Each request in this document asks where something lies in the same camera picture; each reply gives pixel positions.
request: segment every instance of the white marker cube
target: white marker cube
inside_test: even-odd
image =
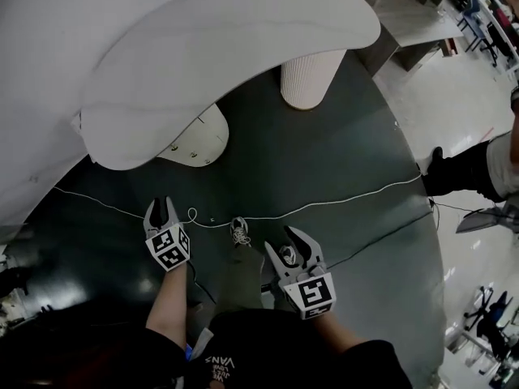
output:
[[[146,241],[152,257],[166,270],[171,271],[187,262],[189,254],[189,237],[180,224],[174,224]]]
[[[283,287],[290,304],[307,320],[331,311],[337,297],[332,274],[312,276],[308,280]]]

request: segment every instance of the blue chair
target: blue chair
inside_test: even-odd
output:
[[[485,45],[485,48],[483,50],[488,50],[491,53],[492,59],[494,60],[494,66],[497,66],[497,64],[495,63],[497,55],[495,54],[494,50],[491,47],[491,44],[485,37],[483,30],[479,27],[478,21],[474,17],[474,15],[478,13],[480,10],[481,7],[479,5],[479,0],[470,0],[470,7],[462,11],[462,18],[460,22],[457,24],[457,26],[460,27],[461,24],[465,22],[465,26],[463,26],[461,31],[463,32],[465,28],[468,26],[475,36],[472,43],[466,49],[466,52],[468,52],[471,49],[474,52],[476,48],[479,46],[479,44],[483,43]]]

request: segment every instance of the green pants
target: green pants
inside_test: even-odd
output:
[[[261,302],[264,256],[245,245],[234,248],[232,252],[231,260],[223,271],[214,317],[234,311],[264,308]],[[272,294],[275,310],[294,311],[278,287]]]

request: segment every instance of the dark green floor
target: dark green floor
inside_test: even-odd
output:
[[[196,207],[199,221],[211,224],[238,215],[277,216],[418,175],[394,116],[353,55],[345,57],[312,112],[286,106],[278,74],[262,74],[217,103],[230,138],[214,164],[193,169],[155,159],[118,173],[86,159],[59,186],[138,215],[154,197],[169,195],[181,219]],[[341,321],[365,337],[392,341],[418,388],[442,362],[444,334],[440,248],[423,195],[418,180],[350,203],[249,224],[253,245],[261,250],[266,238],[285,242],[284,224],[317,240],[328,265],[336,264],[331,271]],[[28,222],[35,238],[7,253],[36,267],[24,299],[29,314],[45,304],[63,308],[95,296],[151,303],[162,273],[148,256],[141,220],[53,190]],[[228,229],[186,228],[199,282],[216,297],[231,247]],[[265,270],[265,283],[271,274]],[[190,296],[206,301],[199,321],[207,319],[210,302],[192,286]]]

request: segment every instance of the shoelace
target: shoelace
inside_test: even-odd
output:
[[[244,228],[236,228],[233,230],[233,239],[234,243],[239,243],[241,245],[248,245],[251,242],[251,239],[245,233]]]

